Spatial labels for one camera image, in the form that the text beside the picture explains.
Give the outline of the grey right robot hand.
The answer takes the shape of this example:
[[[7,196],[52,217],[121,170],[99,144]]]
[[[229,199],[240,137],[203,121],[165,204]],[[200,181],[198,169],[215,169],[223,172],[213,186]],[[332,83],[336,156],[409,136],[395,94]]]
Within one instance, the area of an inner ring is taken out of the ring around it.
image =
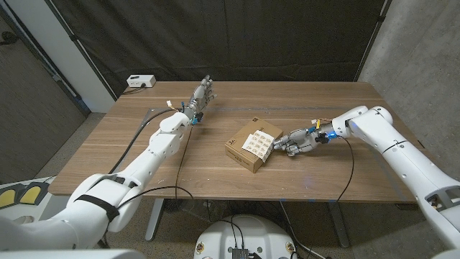
[[[310,152],[319,144],[327,144],[337,138],[332,123],[320,124],[318,127],[296,129],[273,142],[275,150],[284,150],[288,156]]]

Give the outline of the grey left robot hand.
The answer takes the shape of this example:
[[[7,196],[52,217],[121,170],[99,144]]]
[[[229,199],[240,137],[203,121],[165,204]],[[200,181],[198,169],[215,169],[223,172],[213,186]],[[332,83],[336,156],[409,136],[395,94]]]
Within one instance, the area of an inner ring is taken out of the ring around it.
[[[183,108],[183,113],[189,118],[191,124],[201,122],[203,111],[208,106],[208,103],[216,97],[217,95],[213,94],[213,80],[209,75],[206,75]]]

